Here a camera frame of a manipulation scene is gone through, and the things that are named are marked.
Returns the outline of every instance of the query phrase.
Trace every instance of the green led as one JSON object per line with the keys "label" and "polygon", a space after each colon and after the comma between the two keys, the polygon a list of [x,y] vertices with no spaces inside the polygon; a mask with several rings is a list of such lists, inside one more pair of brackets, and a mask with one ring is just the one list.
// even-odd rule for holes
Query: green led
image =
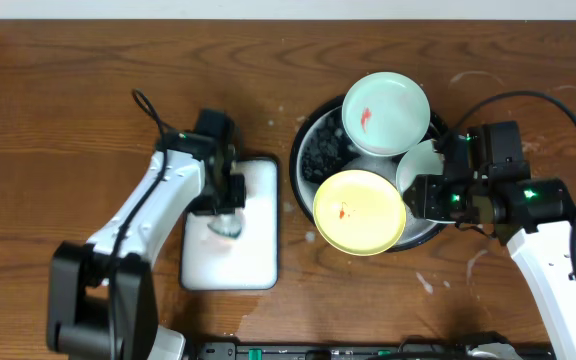
{"label": "green led", "polygon": [[534,197],[537,197],[537,193],[528,189],[528,190],[524,190],[524,196],[526,196],[526,199],[532,199]]}

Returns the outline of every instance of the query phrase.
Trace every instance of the yellow plate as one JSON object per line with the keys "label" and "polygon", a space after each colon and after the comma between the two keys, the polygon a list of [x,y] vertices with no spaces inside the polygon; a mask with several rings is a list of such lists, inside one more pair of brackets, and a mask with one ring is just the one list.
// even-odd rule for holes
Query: yellow plate
{"label": "yellow plate", "polygon": [[334,247],[368,256],[391,248],[406,226],[406,207],[397,189],[381,176],[342,171],[317,190],[315,225]]}

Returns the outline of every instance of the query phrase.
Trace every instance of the wooden table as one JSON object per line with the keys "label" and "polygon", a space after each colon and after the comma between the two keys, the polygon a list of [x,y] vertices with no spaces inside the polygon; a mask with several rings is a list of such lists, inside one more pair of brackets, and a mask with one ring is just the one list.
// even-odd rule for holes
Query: wooden table
{"label": "wooden table", "polygon": [[[110,219],[156,139],[131,88],[182,129],[202,107],[226,110],[248,150],[281,159],[281,201],[296,207],[288,155],[298,119],[383,70],[423,84],[448,123],[516,89],[549,92],[576,112],[576,23],[0,21],[0,358],[56,357],[44,344],[51,255]],[[471,123],[509,119],[520,122],[534,175],[561,177],[576,197],[567,118],[514,99]],[[321,237],[310,243],[309,231],[298,208],[281,214],[272,290],[189,293],[177,282],[177,226],[155,266],[161,323],[244,342],[396,343],[479,330],[548,341],[528,286],[494,241],[446,229],[416,249],[363,258]]]}

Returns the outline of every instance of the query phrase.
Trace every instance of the robotic arm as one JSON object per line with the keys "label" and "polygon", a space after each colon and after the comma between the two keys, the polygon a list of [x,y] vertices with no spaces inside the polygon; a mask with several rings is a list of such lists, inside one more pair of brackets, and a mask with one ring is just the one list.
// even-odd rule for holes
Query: robotic arm
{"label": "robotic arm", "polygon": [[442,175],[404,193],[416,217],[493,224],[537,302],[557,358],[576,359],[576,282],[569,240],[575,205],[559,179],[531,179],[515,122],[468,129],[435,143]]}
{"label": "robotic arm", "polygon": [[[86,294],[109,275],[109,262],[120,226],[130,221],[115,271],[118,358],[179,360],[184,337],[158,326],[151,268],[173,226],[188,209],[196,215],[232,214],[244,206],[242,175],[231,175],[235,148],[234,124],[224,114],[203,110],[192,133],[172,128],[159,141],[145,176],[119,212],[83,245],[63,243],[51,263],[47,344],[71,359],[108,359],[111,304]],[[162,170],[163,152],[167,164]]]}

